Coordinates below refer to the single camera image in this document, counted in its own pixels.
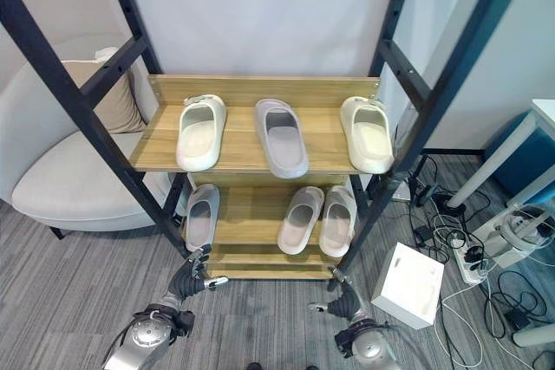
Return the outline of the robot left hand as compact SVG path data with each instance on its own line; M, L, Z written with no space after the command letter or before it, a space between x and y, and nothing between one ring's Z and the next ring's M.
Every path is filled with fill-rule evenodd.
M190 253L168 284L168 292L184 301L187 297L205 289L216 289L229 282L227 276L206 277L205 263L212 252L212 246L205 244Z

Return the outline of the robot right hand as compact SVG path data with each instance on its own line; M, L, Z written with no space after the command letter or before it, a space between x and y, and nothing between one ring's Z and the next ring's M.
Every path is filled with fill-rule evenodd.
M367 309L363 305L363 299L359 292L353 287L352 281L340 269L333 268L333 283L338 283L342 294L332 302L311 302L308 307L318 313L327 313L349 322L356 322L369 317Z

